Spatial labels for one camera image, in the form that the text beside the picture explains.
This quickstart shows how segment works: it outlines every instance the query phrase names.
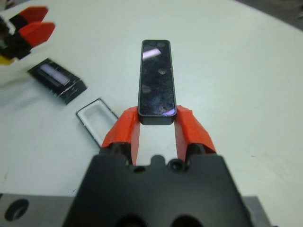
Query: black rectangular object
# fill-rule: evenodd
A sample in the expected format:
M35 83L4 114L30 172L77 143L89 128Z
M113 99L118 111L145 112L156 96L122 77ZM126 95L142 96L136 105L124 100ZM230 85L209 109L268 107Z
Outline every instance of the black rectangular object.
M95 156L63 226L179 227L174 221L187 216L200 225L180 226L253 226L221 156L192 156L182 171L162 156L151 160L132 166L123 155Z
M28 72L66 104L87 89L79 77L50 59L37 64Z
M142 124L169 125L177 113L168 40L142 42L138 114Z

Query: white table surface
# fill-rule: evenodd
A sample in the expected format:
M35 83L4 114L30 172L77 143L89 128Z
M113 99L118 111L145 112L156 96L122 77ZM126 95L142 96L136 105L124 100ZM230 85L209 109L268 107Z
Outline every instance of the white table surface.
M209 131L242 195L257 195L272 224L302 226L302 31L231 0L33 0L1 16L30 5L47 5L56 28L0 67L0 192L74 195L98 153L75 112L98 97L119 115L137 105L141 41L168 39L177 103ZM26 74L47 57L88 86L67 106ZM173 125L141 127L138 164L155 154L177 156Z

